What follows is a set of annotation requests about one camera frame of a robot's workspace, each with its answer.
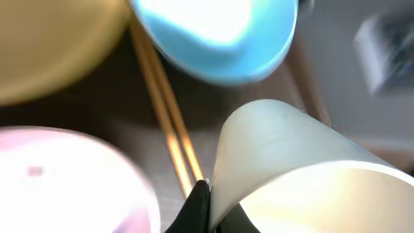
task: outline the light blue bowl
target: light blue bowl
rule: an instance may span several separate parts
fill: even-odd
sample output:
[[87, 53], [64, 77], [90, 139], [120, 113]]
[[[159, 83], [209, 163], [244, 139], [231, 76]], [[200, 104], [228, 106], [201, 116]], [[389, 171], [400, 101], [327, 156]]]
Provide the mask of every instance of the light blue bowl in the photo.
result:
[[251, 0], [246, 30], [232, 43], [219, 43], [147, 10], [145, 1], [151, 0], [132, 1], [137, 18], [170, 62], [200, 80], [227, 86], [260, 81], [280, 65], [298, 13], [297, 0]]

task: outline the pair of chopsticks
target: pair of chopsticks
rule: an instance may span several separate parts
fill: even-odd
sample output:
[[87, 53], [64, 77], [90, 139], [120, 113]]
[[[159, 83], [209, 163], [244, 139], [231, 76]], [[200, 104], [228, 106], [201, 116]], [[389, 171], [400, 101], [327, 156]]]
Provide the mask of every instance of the pair of chopsticks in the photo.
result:
[[151, 39], [137, 19], [131, 20], [129, 31], [132, 35], [134, 49], [144, 74], [144, 79], [149, 95], [151, 96], [158, 123], [166, 135], [167, 145], [169, 152], [171, 153], [175, 171], [177, 172], [181, 183], [182, 191], [184, 192], [184, 195], [188, 197], [193, 189], [193, 185], [191, 184], [190, 176], [188, 175], [186, 168], [186, 162], [182, 156], [179, 140], [172, 122], [181, 139], [195, 180], [203, 180], [204, 174], [201, 170], [197, 156], [195, 155], [174, 92], [169, 84]]

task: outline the gray surface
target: gray surface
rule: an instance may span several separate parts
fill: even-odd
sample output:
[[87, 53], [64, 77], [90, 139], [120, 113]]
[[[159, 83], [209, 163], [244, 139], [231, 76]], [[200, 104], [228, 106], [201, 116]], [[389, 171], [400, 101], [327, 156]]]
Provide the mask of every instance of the gray surface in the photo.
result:
[[314, 65], [332, 125], [353, 139], [414, 150], [414, 90], [373, 98], [354, 48], [367, 17], [412, 0], [319, 0], [297, 33]]
[[[238, 88], [198, 82], [164, 61], [195, 152], [212, 178], [219, 132], [239, 106], [273, 98], [303, 108], [286, 65], [270, 78]], [[121, 149], [149, 177], [160, 203], [162, 230], [181, 209], [184, 198], [164, 134], [158, 127], [126, 34], [111, 56], [81, 82], [42, 100], [0, 108], [0, 125], [72, 129], [104, 139]]]

